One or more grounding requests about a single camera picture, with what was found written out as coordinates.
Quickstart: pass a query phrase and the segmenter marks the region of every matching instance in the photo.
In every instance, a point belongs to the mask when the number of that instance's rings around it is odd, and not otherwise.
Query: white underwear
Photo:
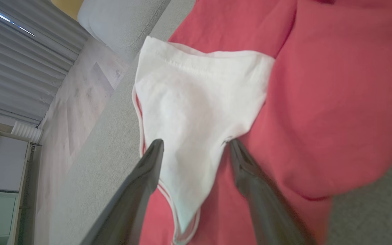
[[[252,126],[273,63],[255,51],[206,54],[146,37],[132,99],[140,155],[156,138],[164,141],[159,189],[172,210],[175,244],[196,232],[224,147]]]

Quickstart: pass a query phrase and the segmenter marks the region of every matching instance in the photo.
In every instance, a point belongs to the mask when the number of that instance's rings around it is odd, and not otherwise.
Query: red fabric
[[[319,244],[331,197],[375,181],[392,164],[392,0],[327,2],[198,0],[170,38],[203,52],[276,58],[266,103],[241,140]],[[140,244],[168,245],[173,230],[156,191]],[[228,150],[190,244],[256,244]]]

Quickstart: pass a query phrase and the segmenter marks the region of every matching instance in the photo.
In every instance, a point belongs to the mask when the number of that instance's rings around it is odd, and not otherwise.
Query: gray upholstery
[[[375,183],[335,197],[327,245],[392,244],[392,167]]]
[[[167,40],[194,2],[171,0],[151,36]],[[131,100],[137,61],[110,98],[62,184],[51,216],[50,245],[79,244],[140,159]],[[392,168],[376,183],[335,197],[329,227],[328,245],[392,244]]]
[[[131,62],[170,0],[84,0],[78,21],[94,38]]]
[[[167,40],[195,0],[171,0],[151,32]],[[132,105],[138,58],[104,108],[62,184],[51,215],[50,245],[77,245],[140,159],[138,120]]]

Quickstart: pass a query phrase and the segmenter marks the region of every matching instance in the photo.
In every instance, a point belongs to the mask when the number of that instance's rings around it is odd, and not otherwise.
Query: laminate floor
[[[41,144],[34,244],[47,245],[50,214],[67,171],[129,64],[90,37],[39,128]]]

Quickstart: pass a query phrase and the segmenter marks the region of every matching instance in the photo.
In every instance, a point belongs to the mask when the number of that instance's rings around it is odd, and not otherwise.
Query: couch cushion
[[[80,24],[96,39],[130,62],[170,0],[85,0]]]

